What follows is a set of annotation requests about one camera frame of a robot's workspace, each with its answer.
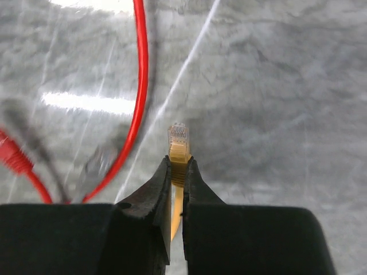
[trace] red ethernet cable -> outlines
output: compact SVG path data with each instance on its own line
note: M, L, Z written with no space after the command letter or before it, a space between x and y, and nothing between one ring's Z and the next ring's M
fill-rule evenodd
M143 119L145 102L147 99L148 90L148 72L149 72L149 53L148 53L148 38L145 22L145 11L143 0L134 0L135 24L136 24L136 40L138 47L139 60L139 84L138 93L136 94L135 110L132 116L131 125L127 134L124 147L120 151L115 163L103 179L101 184L95 188L93 192L88 194L83 202L87 202L96 194L101 192L119 172L125 160L127 159L138 135L139 127Z
M134 0L134 11L139 60L139 83L138 92L136 94L135 110L132 116L130 129L126 137L125 144L106 177L97 186L97 188L94 189L93 192L84 198L83 202L87 202L96 194L101 192L101 190L105 188L119 172L134 145L140 124L143 119L145 102L147 98L149 74L148 39L143 0ZM52 203L52 199L47 189L39 180L37 175L33 173L33 165L30 160L23 152L21 152L15 142L12 141L1 129L0 142L0 159L2 159L4 164L17 174L26 174L33 186L40 193L42 200L45 203Z
M0 159L15 174L25 174L32 182L34 188L40 193L44 203L52 203L52 198L47 188L32 171L32 162L21 151L15 141L11 140L2 129L0 129Z

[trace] yellow ethernet cable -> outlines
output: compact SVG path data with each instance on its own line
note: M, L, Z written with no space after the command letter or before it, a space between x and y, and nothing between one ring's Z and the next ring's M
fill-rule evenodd
M189 129L184 123L175 123L168 128L169 157L171 161L171 183L175 186L174 209L171 221L171 241L181 221L184 200L186 167L190 154Z

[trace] clear plastic connector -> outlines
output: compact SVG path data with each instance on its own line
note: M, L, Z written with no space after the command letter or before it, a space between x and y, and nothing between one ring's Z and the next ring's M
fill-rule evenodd
M184 123L175 123L168 128L168 145L171 162L187 163L191 157L189 129Z

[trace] marble surface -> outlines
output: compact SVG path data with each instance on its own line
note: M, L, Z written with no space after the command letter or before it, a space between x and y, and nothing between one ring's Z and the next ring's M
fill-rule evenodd
M184 122L221 199L310 209L338 273L367 274L366 1L221 1L158 112L212 4L146 1L145 122L121 173L93 202L113 202L121 188L122 198L148 180L167 153L168 126ZM130 125L132 1L2 0L0 37L0 123L54 198L62 189L72 196L96 146L121 147ZM4 167L0 180L0 203L40 201ZM172 246L167 273L186 274L182 237Z

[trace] gray connector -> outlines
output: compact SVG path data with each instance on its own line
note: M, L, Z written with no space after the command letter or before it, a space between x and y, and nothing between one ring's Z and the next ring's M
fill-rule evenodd
M98 146L84 165L76 186L76 195L71 203L81 203L85 196L100 184L116 160L118 149L112 143Z

